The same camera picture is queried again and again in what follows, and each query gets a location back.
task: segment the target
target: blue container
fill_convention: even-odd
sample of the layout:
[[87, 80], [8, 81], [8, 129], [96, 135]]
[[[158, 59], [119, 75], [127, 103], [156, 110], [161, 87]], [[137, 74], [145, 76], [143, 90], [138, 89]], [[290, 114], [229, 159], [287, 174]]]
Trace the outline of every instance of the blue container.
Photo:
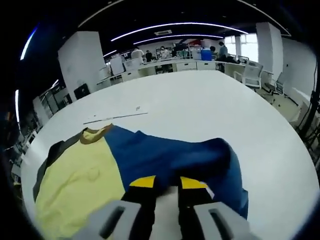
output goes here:
[[212, 61], [212, 54], [210, 49], [201, 50], [201, 60], [202, 61]]

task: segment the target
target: drawer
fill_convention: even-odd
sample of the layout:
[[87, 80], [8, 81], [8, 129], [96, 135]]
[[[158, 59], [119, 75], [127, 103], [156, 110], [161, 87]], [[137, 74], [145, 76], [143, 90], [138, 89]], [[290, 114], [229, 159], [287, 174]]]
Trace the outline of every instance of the drawer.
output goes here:
[[124, 73], [121, 74], [121, 76], [122, 76], [123, 82], [140, 78], [140, 74], [139, 74], [138, 70], [125, 71]]
[[215, 62], [197, 61], [196, 69], [198, 70], [216, 70]]
[[180, 62], [176, 64], [176, 70], [185, 71], [185, 70], [197, 70], [197, 64], [195, 61], [193, 62]]

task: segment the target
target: white table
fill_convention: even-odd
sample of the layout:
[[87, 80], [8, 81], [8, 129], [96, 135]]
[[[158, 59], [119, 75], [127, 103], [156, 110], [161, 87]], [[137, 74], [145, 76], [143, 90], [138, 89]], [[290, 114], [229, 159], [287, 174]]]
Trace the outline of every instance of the white table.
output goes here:
[[[304, 223], [320, 191], [303, 142], [262, 97], [214, 70], [134, 79], [92, 93], [55, 114], [32, 142], [21, 166], [23, 197], [32, 220], [32, 188], [50, 146], [80, 132], [88, 116], [122, 114], [136, 106], [149, 113], [86, 127], [100, 128], [112, 122], [131, 131], [188, 142], [224, 138], [239, 158], [243, 187], [249, 193], [251, 230], [266, 240], [286, 240]], [[164, 233], [166, 239], [179, 238], [178, 223], [173, 223], [178, 220], [178, 207], [173, 204], [177, 199], [168, 198], [165, 202], [170, 207], [161, 209], [163, 201], [156, 207], [156, 216], [160, 215], [156, 222], [161, 218], [168, 222], [155, 227], [152, 239], [163, 239]]]

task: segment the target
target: blue cloth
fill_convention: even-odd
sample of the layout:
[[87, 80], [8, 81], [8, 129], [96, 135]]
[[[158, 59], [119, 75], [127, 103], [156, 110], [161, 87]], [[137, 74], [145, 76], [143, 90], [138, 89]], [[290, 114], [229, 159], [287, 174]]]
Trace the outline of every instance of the blue cloth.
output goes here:
[[104, 136], [127, 191], [131, 182], [157, 176], [167, 188], [174, 176], [207, 183], [214, 200], [223, 202], [244, 218], [248, 215], [248, 192], [242, 188], [239, 161], [221, 138], [185, 142], [133, 133], [114, 126]]
[[228, 57], [228, 48], [225, 45], [220, 47], [220, 50], [219, 50], [219, 58], [222, 56]]

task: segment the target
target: window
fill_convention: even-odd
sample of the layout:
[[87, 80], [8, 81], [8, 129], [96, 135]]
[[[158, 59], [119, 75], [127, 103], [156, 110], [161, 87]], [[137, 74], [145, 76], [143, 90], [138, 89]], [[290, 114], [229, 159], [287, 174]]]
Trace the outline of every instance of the window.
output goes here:
[[228, 54], [237, 55], [237, 53], [236, 53], [236, 38], [235, 38], [235, 36], [227, 36], [224, 39], [224, 45], [228, 49]]
[[258, 39], [257, 34], [244, 34], [240, 36], [241, 55], [251, 61], [258, 62]]

